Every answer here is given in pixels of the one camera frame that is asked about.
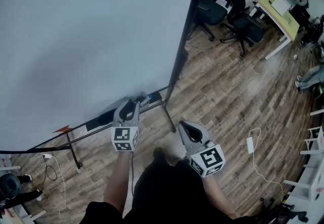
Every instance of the chair wheel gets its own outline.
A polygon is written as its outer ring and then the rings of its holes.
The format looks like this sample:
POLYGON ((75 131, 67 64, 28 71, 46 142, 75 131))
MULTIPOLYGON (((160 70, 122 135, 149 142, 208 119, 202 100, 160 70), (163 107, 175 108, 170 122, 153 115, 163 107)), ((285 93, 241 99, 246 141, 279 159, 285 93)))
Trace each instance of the chair wheel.
POLYGON ((303 217, 300 221, 304 223, 308 223, 309 219, 307 217, 303 217))

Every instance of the black cable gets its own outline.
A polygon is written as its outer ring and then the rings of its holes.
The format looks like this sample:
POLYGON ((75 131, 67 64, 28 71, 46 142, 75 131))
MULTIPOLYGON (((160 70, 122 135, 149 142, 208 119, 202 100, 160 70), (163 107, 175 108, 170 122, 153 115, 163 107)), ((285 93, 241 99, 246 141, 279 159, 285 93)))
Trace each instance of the black cable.
POLYGON ((42 191, 44 190, 44 183, 46 181, 46 175, 52 181, 56 181, 57 180, 57 173, 56 173, 55 169, 51 165, 47 165, 44 155, 43 155, 43 160, 45 162, 45 173, 44 173, 45 175, 44 175, 44 181, 42 182, 42 191), (47 173, 47 168, 48 167, 50 167, 54 171, 54 173, 55 173, 55 179, 51 179, 50 176, 49 176, 49 174, 47 173))
POLYGON ((131 161, 131 167, 132 167, 132 196, 134 197, 134 152, 132 151, 132 161, 131 161))

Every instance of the black shirt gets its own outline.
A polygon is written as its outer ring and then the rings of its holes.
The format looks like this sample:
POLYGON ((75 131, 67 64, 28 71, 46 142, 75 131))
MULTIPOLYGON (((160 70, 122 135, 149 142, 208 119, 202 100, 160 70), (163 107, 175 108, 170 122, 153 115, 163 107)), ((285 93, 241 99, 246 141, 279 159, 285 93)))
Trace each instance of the black shirt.
POLYGON ((176 166, 170 166, 166 162, 154 160, 138 180, 132 209, 124 219, 111 204, 91 202, 80 224, 174 220, 243 224, 251 223, 249 219, 232 220, 212 206, 200 176, 188 164, 180 161, 176 166))

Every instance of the power adapter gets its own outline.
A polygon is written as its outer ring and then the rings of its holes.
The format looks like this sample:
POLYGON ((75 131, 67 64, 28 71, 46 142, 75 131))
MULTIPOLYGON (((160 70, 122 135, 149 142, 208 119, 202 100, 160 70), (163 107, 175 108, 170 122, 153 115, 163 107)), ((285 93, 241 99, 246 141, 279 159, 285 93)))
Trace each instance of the power adapter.
POLYGON ((247 138, 247 147, 248 147, 248 153, 252 154, 254 152, 254 146, 253 146, 253 139, 252 137, 247 138))
POLYGON ((45 157, 45 158, 52 158, 53 156, 51 154, 43 154, 43 157, 45 157))

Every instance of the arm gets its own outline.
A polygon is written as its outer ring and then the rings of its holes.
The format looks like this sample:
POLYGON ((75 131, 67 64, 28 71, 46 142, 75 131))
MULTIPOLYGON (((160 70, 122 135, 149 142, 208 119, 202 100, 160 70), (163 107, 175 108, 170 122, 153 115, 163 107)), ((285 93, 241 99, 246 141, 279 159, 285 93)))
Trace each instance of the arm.
POLYGON ((121 214, 124 211, 128 192, 130 157, 130 152, 119 153, 103 197, 104 202, 110 203, 121 214))
POLYGON ((225 213, 231 219, 237 218, 233 204, 223 194, 219 184, 213 175, 202 179, 205 193, 209 202, 217 209, 225 213))

